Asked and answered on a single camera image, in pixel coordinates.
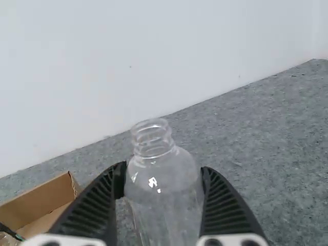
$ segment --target bottle neck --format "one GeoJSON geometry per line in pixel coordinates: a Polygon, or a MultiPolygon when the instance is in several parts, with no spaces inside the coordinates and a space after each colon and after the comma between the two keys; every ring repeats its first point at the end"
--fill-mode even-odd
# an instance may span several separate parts
{"type": "Polygon", "coordinates": [[[172,130],[165,119],[149,119],[131,129],[134,155],[142,159],[155,159],[176,150],[172,130]]]}

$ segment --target clear plastic bottle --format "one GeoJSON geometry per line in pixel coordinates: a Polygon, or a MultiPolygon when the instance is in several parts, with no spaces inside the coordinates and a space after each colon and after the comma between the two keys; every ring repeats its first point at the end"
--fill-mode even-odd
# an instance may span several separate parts
{"type": "Polygon", "coordinates": [[[5,232],[0,232],[0,246],[18,246],[20,241],[5,232]]]}
{"type": "Polygon", "coordinates": [[[204,196],[200,166],[175,145],[165,119],[140,122],[131,134],[124,191],[142,245],[195,245],[204,196]]]}

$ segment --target cardboard box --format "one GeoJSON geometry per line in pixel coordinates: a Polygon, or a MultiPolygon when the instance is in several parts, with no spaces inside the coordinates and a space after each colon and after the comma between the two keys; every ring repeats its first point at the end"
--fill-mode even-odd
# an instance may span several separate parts
{"type": "Polygon", "coordinates": [[[63,173],[0,206],[0,221],[25,238],[47,232],[81,189],[63,173]]]}

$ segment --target gray carpet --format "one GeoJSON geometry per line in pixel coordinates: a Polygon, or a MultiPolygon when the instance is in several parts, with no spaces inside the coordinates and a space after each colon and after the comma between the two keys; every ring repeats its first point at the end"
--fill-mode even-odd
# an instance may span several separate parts
{"type": "MultiPolygon", "coordinates": [[[[328,245],[327,60],[309,61],[166,119],[178,145],[240,192],[271,245],[328,245]]],[[[128,132],[107,138],[0,179],[0,201],[64,170],[86,185],[131,153],[128,132]]],[[[125,202],[117,203],[119,245],[135,245],[125,202]]]]}

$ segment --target white wall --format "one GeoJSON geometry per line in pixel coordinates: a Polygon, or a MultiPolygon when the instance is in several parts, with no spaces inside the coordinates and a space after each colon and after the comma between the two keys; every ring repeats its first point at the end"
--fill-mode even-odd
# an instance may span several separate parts
{"type": "Polygon", "coordinates": [[[314,0],[314,58],[328,58],[328,1],[314,0]]]}
{"type": "Polygon", "coordinates": [[[312,56],[311,0],[3,0],[0,176],[312,56]]]}

